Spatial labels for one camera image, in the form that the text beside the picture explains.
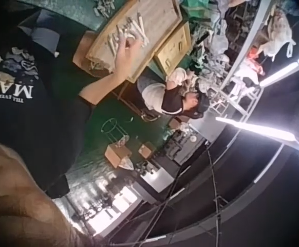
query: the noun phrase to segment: wire basket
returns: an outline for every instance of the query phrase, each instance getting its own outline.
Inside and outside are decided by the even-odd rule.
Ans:
[[[130,139],[129,134],[119,125],[115,118],[107,120],[102,125],[101,132],[117,147],[124,146]]]

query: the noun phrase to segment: wooden tray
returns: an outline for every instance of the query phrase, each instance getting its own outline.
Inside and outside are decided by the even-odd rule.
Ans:
[[[189,23],[180,25],[156,52],[154,58],[160,69],[170,75],[191,48]]]
[[[137,12],[143,17],[145,34],[149,44],[142,48],[134,62],[128,81],[135,83],[155,52],[174,31],[182,20],[178,0],[130,0],[110,20],[92,44],[87,59],[101,63],[105,69],[114,69],[114,57],[107,43],[107,36],[116,33],[116,25],[126,24],[126,18],[137,20]]]

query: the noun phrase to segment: black cap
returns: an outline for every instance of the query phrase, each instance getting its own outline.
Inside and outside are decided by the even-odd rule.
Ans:
[[[210,99],[206,94],[198,90],[198,101],[196,106],[197,112],[203,114],[210,106]]]

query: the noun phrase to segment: graphic print on shirt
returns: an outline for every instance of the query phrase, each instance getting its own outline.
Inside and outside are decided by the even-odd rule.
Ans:
[[[13,47],[4,59],[0,56],[0,99],[24,103],[32,99],[34,83],[39,81],[34,56]]]

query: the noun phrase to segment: hand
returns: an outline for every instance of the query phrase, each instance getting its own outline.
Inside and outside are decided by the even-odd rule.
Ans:
[[[142,45],[142,39],[137,33],[132,33],[135,39],[124,37],[119,33],[119,48],[115,59],[114,74],[120,81],[124,81],[130,75],[133,62]]]
[[[194,77],[194,75],[195,75],[194,71],[191,71],[191,70],[187,71],[187,79],[188,80],[192,80],[192,78]]]

